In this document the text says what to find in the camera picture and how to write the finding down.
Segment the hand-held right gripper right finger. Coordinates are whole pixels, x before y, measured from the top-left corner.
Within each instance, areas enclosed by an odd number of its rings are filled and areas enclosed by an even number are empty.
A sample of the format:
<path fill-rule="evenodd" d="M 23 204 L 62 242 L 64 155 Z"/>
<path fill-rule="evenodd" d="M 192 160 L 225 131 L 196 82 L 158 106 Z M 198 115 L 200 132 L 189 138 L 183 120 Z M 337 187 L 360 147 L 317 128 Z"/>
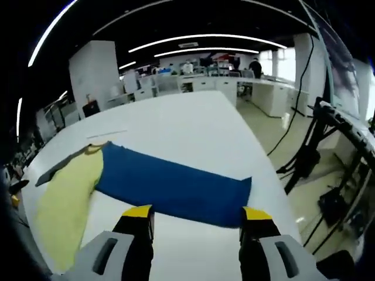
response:
<path fill-rule="evenodd" d="M 282 235 L 272 216 L 243 207 L 240 227 L 243 280 L 325 280 L 315 258 L 290 235 Z"/>

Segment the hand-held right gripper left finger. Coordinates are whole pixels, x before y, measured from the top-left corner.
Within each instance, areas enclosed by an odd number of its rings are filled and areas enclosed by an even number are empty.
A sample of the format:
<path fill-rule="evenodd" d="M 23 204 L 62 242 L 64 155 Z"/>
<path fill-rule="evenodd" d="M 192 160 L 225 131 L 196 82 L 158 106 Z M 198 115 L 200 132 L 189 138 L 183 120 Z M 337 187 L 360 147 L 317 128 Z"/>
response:
<path fill-rule="evenodd" d="M 65 280 L 148 280 L 154 257 L 154 210 L 126 210 L 112 231 L 82 247 Z"/>

